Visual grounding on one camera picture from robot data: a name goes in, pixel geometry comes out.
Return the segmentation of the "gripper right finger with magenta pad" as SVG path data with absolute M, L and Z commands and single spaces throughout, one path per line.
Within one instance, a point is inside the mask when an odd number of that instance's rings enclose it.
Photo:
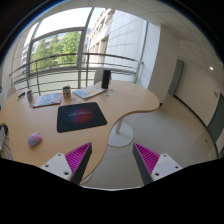
M 133 155 L 145 185 L 182 169 L 168 154 L 157 154 L 136 142 L 133 143 Z

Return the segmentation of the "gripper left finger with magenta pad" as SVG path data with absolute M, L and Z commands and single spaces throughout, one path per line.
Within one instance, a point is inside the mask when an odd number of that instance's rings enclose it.
M 92 143 L 88 142 L 72 151 L 57 153 L 41 168 L 76 185 L 79 185 L 92 154 Z

